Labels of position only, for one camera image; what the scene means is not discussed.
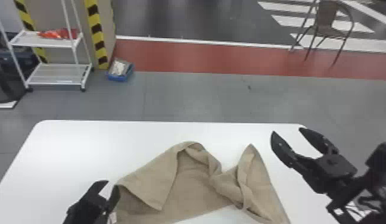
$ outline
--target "white shelf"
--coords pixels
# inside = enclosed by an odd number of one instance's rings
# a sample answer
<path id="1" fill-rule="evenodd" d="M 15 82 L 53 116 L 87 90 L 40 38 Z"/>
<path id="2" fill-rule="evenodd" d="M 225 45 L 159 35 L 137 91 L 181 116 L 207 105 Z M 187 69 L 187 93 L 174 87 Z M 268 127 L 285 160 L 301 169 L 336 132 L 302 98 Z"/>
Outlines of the white shelf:
<path id="1" fill-rule="evenodd" d="M 91 64 L 40 63 L 26 81 L 30 85 L 81 85 L 89 76 Z"/>
<path id="2" fill-rule="evenodd" d="M 73 40 L 72 46 L 71 40 L 68 39 L 47 39 L 38 36 L 37 31 L 22 30 L 10 41 L 10 44 L 12 46 L 31 46 L 41 48 L 76 48 L 82 38 L 83 33 L 80 32 L 77 39 Z"/>

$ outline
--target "black equipment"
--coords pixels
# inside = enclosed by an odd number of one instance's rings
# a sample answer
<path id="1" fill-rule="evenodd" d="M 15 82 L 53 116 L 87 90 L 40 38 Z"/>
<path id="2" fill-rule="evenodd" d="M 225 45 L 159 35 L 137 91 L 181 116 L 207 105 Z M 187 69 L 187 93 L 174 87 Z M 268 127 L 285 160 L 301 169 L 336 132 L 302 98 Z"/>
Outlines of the black equipment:
<path id="1" fill-rule="evenodd" d="M 106 184 L 108 181 L 93 183 L 84 196 L 69 207 L 63 224 L 107 224 L 109 215 L 120 199 L 120 193 L 118 187 L 115 186 L 107 201 L 99 195 Z"/>
<path id="2" fill-rule="evenodd" d="M 357 169 L 339 154 L 331 141 L 310 129 L 299 128 L 299 131 L 323 156 L 313 159 L 295 153 L 276 132 L 271 136 L 272 150 L 286 166 L 300 173 L 314 192 L 331 198 L 327 211 L 340 224 L 386 224 L 386 142 L 367 159 L 368 171 L 355 177 Z M 356 211 L 348 203 L 363 192 L 371 196 L 360 196 L 357 203 L 371 212 L 356 220 L 349 212 Z"/>
<path id="3" fill-rule="evenodd" d="M 17 35 L 17 33 L 11 32 L 5 34 L 8 40 Z M 24 77 L 27 79 L 39 61 L 29 47 L 16 46 L 14 47 L 14 53 Z M 18 101 L 25 92 L 23 82 L 0 32 L 0 103 Z"/>

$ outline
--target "hazard stripe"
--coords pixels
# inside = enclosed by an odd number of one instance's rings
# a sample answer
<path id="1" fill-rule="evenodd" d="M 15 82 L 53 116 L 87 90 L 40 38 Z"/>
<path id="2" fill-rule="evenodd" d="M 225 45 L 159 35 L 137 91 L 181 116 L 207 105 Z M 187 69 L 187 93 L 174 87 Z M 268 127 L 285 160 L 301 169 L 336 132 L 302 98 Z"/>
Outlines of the hazard stripe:
<path id="1" fill-rule="evenodd" d="M 108 54 L 105 48 L 97 0 L 85 0 L 85 7 L 88 12 L 88 23 L 92 34 L 98 68 L 107 69 L 109 65 Z"/>
<path id="2" fill-rule="evenodd" d="M 15 6 L 18 9 L 19 17 L 23 23 L 25 29 L 29 31 L 35 31 L 35 25 L 33 20 L 27 12 L 25 1 L 24 0 L 14 0 Z M 35 53 L 39 56 L 43 63 L 48 63 L 46 52 L 43 48 L 34 48 Z"/>

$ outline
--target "blue tray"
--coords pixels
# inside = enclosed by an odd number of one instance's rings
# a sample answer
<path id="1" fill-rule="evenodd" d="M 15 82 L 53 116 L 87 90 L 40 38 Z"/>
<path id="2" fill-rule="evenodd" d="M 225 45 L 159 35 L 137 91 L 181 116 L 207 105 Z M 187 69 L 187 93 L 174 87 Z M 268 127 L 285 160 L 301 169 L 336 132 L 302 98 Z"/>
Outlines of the blue tray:
<path id="1" fill-rule="evenodd" d="M 116 76 L 116 75 L 113 75 L 113 74 L 109 74 L 107 72 L 107 78 L 111 81 L 115 81 L 115 82 L 126 82 L 127 79 L 129 78 L 129 76 L 131 76 L 133 74 L 133 72 L 135 71 L 135 66 L 133 64 L 131 64 L 129 66 L 129 68 L 126 70 L 126 73 L 121 75 L 121 76 Z"/>

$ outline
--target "cloth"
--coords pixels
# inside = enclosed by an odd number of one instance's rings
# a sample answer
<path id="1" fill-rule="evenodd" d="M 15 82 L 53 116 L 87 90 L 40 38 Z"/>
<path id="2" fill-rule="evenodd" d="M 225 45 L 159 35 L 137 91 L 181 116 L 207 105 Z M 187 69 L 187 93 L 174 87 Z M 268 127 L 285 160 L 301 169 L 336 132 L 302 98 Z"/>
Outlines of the cloth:
<path id="1" fill-rule="evenodd" d="M 231 205 L 264 224 L 289 223 L 264 162 L 249 145 L 233 169 L 201 144 L 183 142 L 121 178 L 119 224 L 175 223 Z"/>

